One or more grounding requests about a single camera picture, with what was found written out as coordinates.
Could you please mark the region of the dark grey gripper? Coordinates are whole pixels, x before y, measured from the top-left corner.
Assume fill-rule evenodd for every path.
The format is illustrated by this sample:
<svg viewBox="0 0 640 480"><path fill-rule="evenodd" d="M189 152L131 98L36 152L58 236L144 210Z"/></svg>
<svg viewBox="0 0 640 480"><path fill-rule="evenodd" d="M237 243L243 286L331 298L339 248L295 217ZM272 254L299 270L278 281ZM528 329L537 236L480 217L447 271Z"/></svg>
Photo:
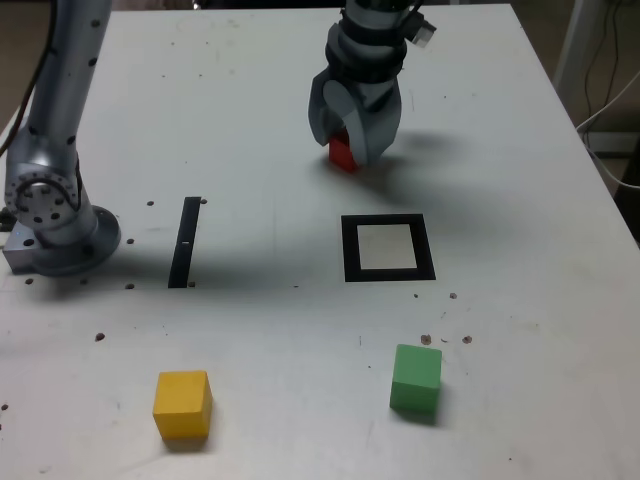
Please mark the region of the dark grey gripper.
<svg viewBox="0 0 640 480"><path fill-rule="evenodd" d="M351 81L347 88L325 69L312 81L308 120L315 141L326 146L345 132L357 166L376 163L393 144L401 111L396 79L382 83Z"/></svg>

